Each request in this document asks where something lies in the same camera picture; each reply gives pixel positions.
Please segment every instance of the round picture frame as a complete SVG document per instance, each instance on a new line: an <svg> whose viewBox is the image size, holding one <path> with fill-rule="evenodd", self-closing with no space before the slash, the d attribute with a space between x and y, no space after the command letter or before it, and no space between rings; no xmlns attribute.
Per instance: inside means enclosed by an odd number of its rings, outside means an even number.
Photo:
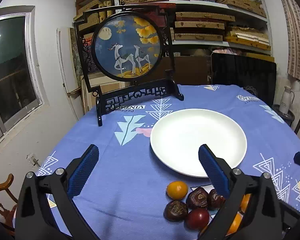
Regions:
<svg viewBox="0 0 300 240"><path fill-rule="evenodd" d="M115 18L117 17L122 17L122 16L134 16L134 17L139 17L145 21L147 21L148 23L150 23L150 25L152 25L152 27L154 27L154 29L156 30L156 35L158 35L158 39L160 42L160 52L157 58L157 61L155 62L155 64L151 67L151 69L149 71L147 71L146 73L142 74L142 75L138 75L136 77L129 77L129 78L124 78L124 77L119 77L116 76L114 74L111 74L109 71L107 71L99 62L98 57L96 55L96 41L98 38L98 34L100 32L100 30L102 30L109 22L113 21ZM160 61L162 60L163 57L163 45L164 44L164 40L163 40L163 35L161 33L161 30L159 29L159 27L156 25L156 23L151 20L149 17L141 14L141 13L137 13L137 12L133 12L133 11L123 11L120 13L116 13L110 17L108 17L106 20L104 20L101 24L99 24L94 33L93 33L93 37L92 37L92 43L91 43L91 55L92 55L92 59L95 62L96 66L98 67L98 69L105 74L107 77L110 77L111 79L117 80L117 81L122 81L122 82L134 82L142 77L145 77L146 75L148 75L149 73L151 73L152 71L154 71L158 64L160 63Z"/></svg>

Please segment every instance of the curtain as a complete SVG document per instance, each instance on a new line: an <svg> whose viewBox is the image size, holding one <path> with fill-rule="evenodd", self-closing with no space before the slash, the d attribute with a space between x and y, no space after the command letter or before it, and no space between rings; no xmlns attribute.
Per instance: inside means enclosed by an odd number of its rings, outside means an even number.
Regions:
<svg viewBox="0 0 300 240"><path fill-rule="evenodd" d="M300 80L300 7L295 0L281 1L288 28L288 74Z"/></svg>

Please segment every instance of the white plate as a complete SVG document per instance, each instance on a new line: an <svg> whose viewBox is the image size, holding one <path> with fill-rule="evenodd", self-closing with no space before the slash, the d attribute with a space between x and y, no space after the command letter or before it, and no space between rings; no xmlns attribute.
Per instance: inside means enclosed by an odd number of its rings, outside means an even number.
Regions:
<svg viewBox="0 0 300 240"><path fill-rule="evenodd" d="M161 118L150 135L155 155L169 168L192 177L206 178L198 150L208 145L231 168L243 160L247 138L230 117L207 109L184 109Z"/></svg>

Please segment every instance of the metal screw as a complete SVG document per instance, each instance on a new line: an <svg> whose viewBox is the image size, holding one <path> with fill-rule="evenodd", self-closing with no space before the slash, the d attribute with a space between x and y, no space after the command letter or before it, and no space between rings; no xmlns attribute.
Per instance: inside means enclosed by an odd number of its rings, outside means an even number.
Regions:
<svg viewBox="0 0 300 240"><path fill-rule="evenodd" d="M238 168L234 168L232 171L235 175L240 175L242 173L241 170Z"/></svg>
<svg viewBox="0 0 300 240"><path fill-rule="evenodd" d="M26 175L26 177L28 178L28 179L31 179L32 177L33 177L33 172L28 172L27 173L27 175Z"/></svg>
<svg viewBox="0 0 300 240"><path fill-rule="evenodd" d="M269 178L271 177L270 174L267 173L267 172L265 172L265 173L263 174L263 176L264 176L266 179L269 179Z"/></svg>
<svg viewBox="0 0 300 240"><path fill-rule="evenodd" d="M56 174L57 175L62 175L64 172L65 172L65 170L63 168L56 169Z"/></svg>

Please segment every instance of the dark red fruit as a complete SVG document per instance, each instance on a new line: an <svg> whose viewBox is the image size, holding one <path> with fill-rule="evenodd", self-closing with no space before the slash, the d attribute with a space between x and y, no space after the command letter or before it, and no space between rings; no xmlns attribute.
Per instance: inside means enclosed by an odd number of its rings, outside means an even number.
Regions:
<svg viewBox="0 0 300 240"><path fill-rule="evenodd" d="M208 193L202 187L196 188L192 191L186 200L189 208L205 208L208 206Z"/></svg>
<svg viewBox="0 0 300 240"><path fill-rule="evenodd" d="M169 221L181 221L188 215L188 206L180 200L173 200L166 205L163 215Z"/></svg>
<svg viewBox="0 0 300 240"><path fill-rule="evenodd" d="M208 195L208 208L214 210L222 207L225 202L225 198L221 195L218 195L215 189L212 189Z"/></svg>
<svg viewBox="0 0 300 240"><path fill-rule="evenodd" d="M192 230L201 230L209 223L209 212L206 208L192 210L186 218L186 226Z"/></svg>

